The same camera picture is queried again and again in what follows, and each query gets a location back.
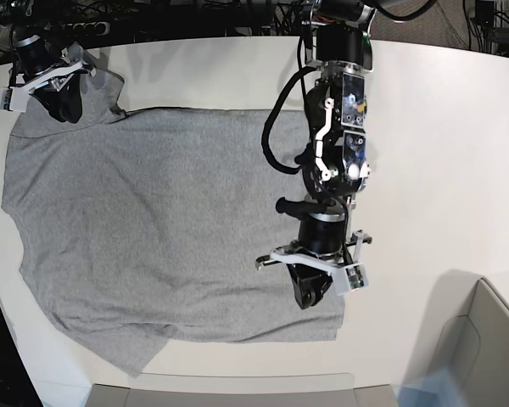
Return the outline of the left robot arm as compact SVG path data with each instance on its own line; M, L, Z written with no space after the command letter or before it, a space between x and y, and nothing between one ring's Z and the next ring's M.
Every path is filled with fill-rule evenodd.
M362 231L351 231L350 217L371 172L364 131L365 73L372 67L368 31L375 12L366 1L313 1L302 17L305 61L266 119L261 146L273 169L302 175L307 197L277 201L278 213L299 220L299 235L258 259L258 266L281 263L331 274L359 265L361 247L371 241ZM271 129L294 85L315 72L320 77L304 96L309 140L295 165L287 166L271 150Z

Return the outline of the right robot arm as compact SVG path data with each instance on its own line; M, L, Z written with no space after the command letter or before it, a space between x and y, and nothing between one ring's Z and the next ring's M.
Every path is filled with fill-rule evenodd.
M52 1L0 1L0 26L9 29L14 56L0 109L24 113L34 98L59 122L82 115L81 77L93 67L77 42L68 44L51 24Z

